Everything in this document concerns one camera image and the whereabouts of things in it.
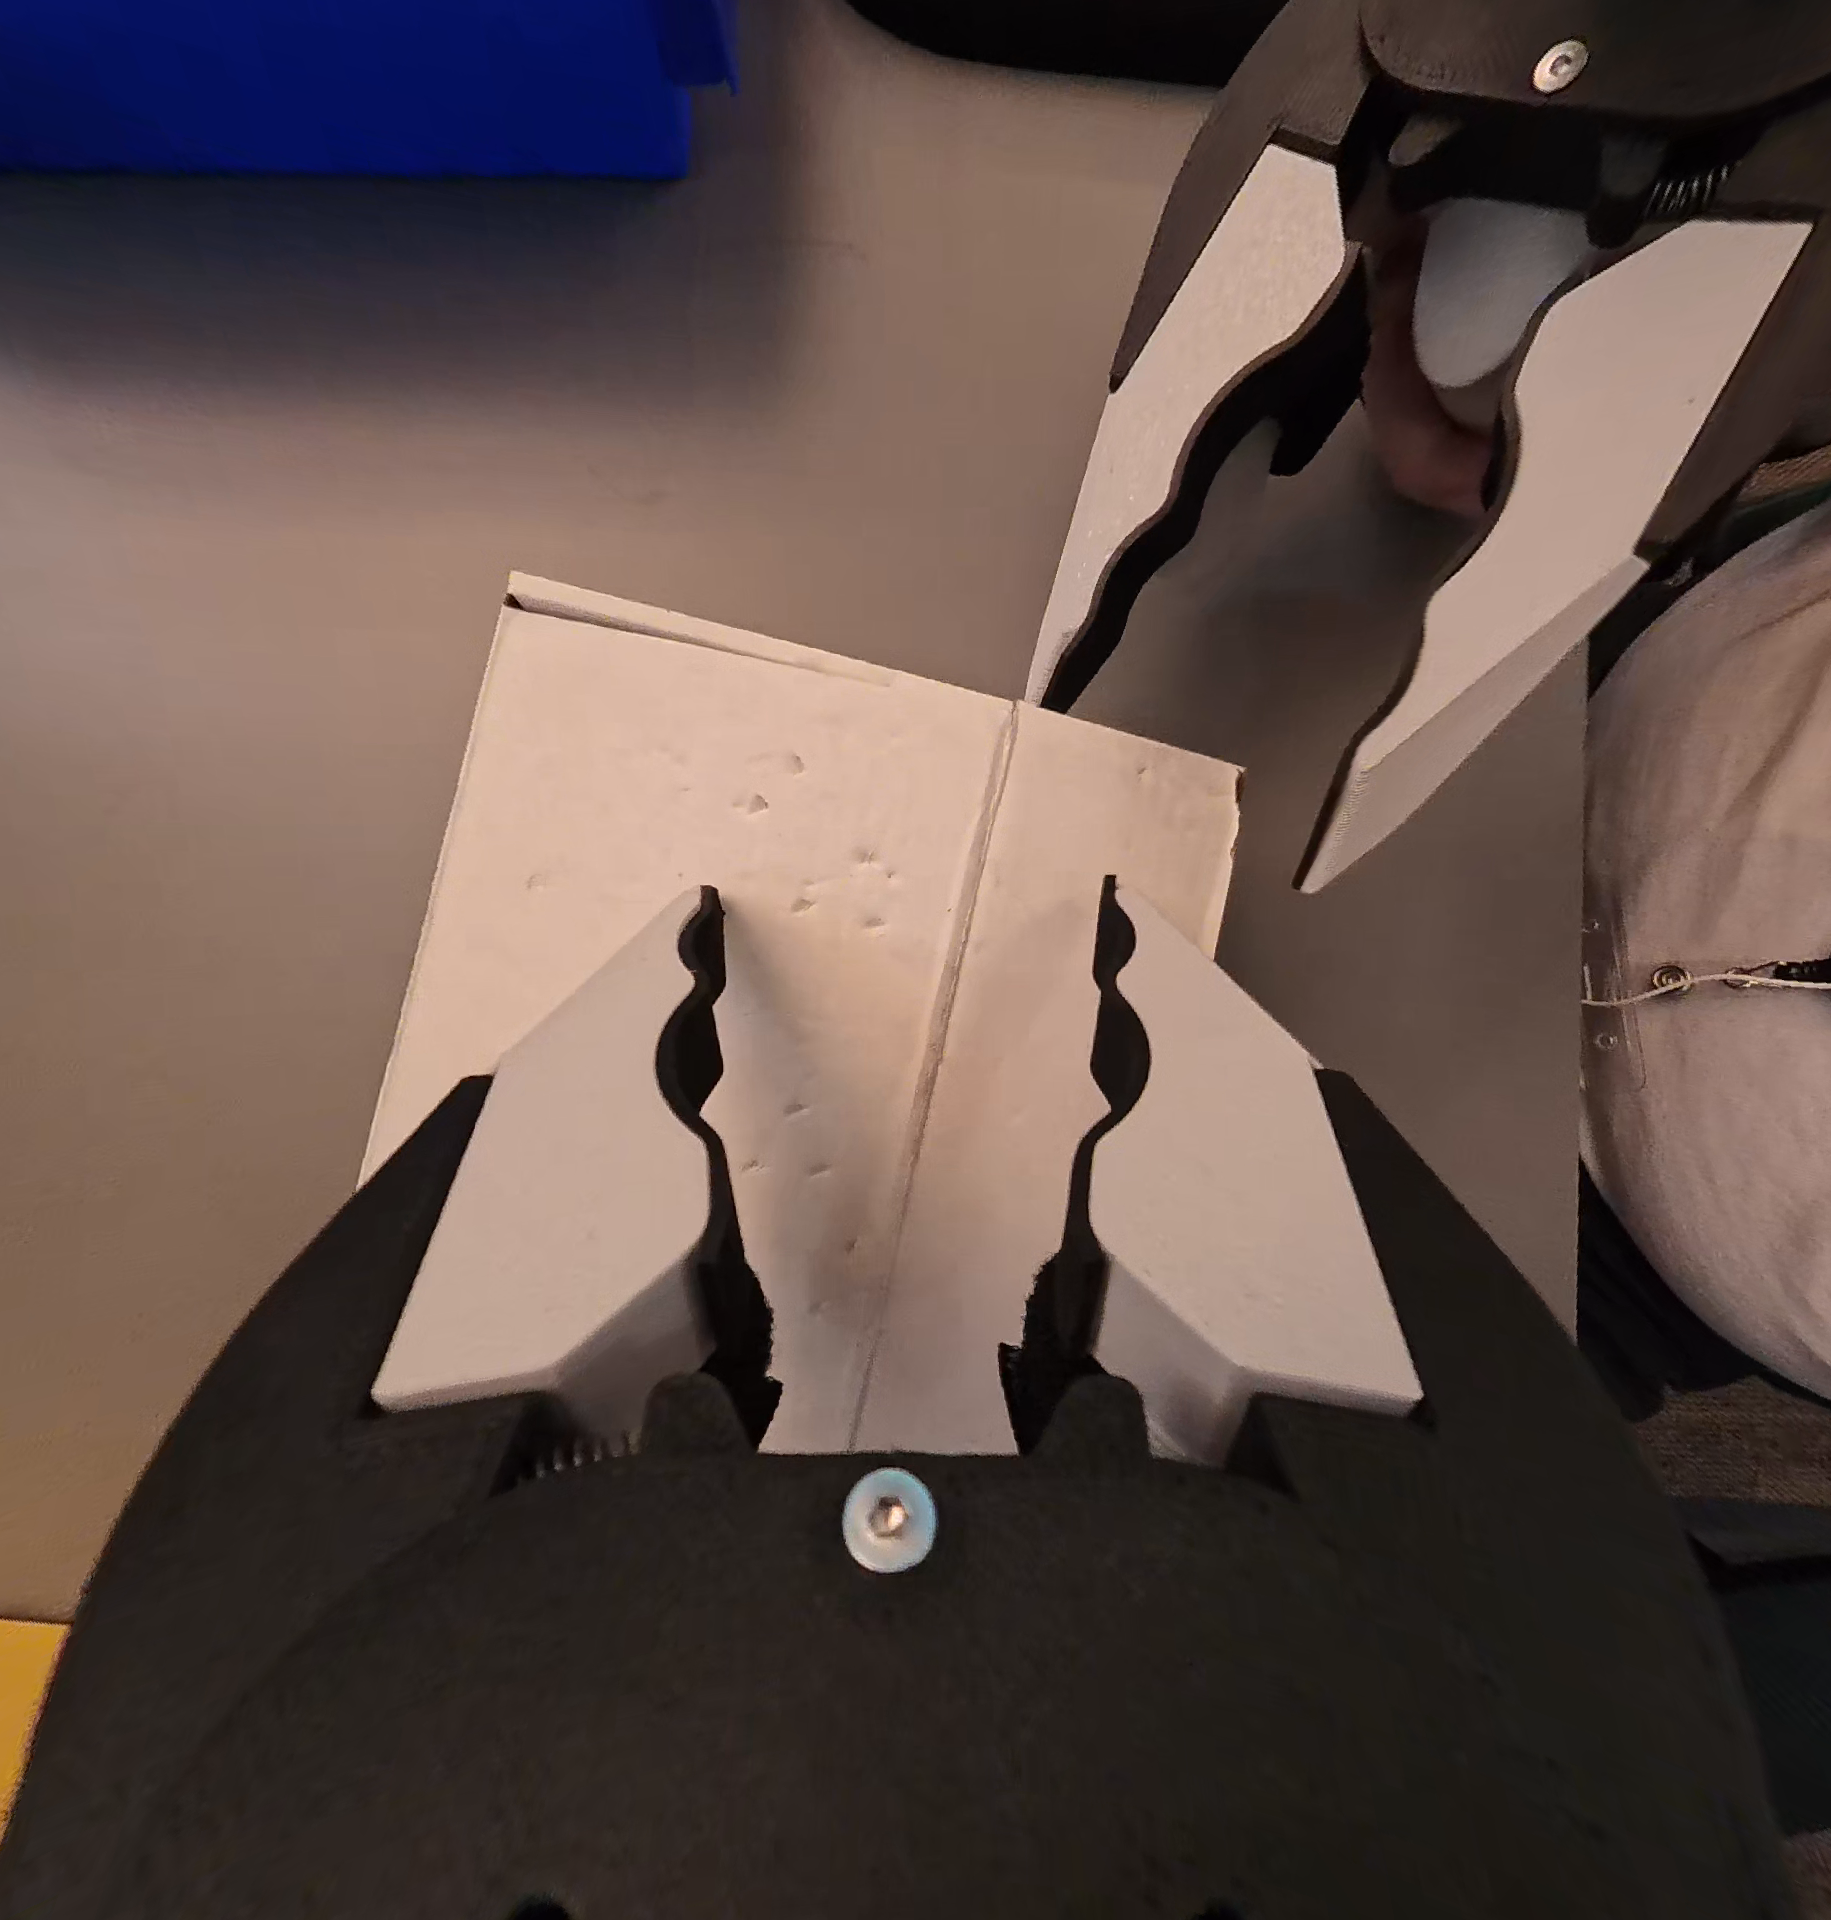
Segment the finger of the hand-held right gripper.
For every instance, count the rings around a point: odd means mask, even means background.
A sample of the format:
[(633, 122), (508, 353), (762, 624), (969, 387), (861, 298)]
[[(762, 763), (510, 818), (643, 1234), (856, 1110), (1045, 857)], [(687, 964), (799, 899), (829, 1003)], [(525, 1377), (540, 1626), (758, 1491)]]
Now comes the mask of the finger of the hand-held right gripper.
[(1499, 510), (1338, 772), (1301, 894), (1400, 828), (1638, 582), (1638, 538), (1809, 232), (1696, 220), (1552, 299), (1510, 391)]
[(1142, 346), (1113, 375), (1026, 668), (1026, 703), (1070, 708), (1146, 582), (1193, 538), (1216, 474), (1312, 391), (1359, 253), (1331, 161), (1268, 143)]

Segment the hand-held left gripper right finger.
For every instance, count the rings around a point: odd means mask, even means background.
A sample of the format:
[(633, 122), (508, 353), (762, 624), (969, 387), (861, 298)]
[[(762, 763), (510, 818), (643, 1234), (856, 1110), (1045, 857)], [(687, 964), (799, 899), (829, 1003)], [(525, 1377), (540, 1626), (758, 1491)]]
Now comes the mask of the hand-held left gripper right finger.
[(1019, 1451), (1098, 1376), (1174, 1459), (1227, 1459), (1261, 1395), (1408, 1417), (1421, 1384), (1312, 1056), (1119, 877), (1090, 977), (1102, 1114), (998, 1350)]

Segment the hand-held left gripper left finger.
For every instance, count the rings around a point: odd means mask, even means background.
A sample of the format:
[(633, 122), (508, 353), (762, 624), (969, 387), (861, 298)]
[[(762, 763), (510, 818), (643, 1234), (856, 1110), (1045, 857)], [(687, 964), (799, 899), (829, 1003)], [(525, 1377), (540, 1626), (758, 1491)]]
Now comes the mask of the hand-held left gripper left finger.
[(548, 1395), (610, 1442), (663, 1380), (704, 1374), (766, 1435), (774, 1309), (704, 1116), (724, 986), (700, 884), (502, 1058), (373, 1380), (381, 1410)]

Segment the white cardboard box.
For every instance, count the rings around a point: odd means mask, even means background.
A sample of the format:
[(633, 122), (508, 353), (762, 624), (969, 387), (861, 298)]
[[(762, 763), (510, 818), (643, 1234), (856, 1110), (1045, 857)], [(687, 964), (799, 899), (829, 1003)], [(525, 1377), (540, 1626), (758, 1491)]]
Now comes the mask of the white cardboard box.
[(1105, 877), (1216, 952), (1242, 772), (512, 573), (359, 1171), (653, 911), (724, 906), (708, 1114), (774, 1305), (774, 1452), (1010, 1452), (1063, 1238)]

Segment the blue plastic bin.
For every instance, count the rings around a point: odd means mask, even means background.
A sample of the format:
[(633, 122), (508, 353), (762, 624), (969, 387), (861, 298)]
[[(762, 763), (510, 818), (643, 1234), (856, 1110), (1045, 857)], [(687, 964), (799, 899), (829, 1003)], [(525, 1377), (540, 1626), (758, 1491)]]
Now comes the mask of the blue plastic bin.
[(724, 1), (0, 1), (0, 174), (680, 179)]

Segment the person's right hand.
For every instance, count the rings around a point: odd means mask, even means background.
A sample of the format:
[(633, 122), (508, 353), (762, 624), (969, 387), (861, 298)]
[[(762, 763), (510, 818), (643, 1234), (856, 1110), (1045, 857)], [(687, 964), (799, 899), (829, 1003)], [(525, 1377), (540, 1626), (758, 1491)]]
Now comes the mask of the person's right hand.
[(1368, 263), (1368, 351), (1359, 400), (1369, 445), (1394, 490), (1406, 502), (1477, 521), (1486, 510), (1499, 416), (1474, 427), (1456, 417), (1414, 357), (1414, 291), (1429, 216), (1416, 212), (1382, 232)]

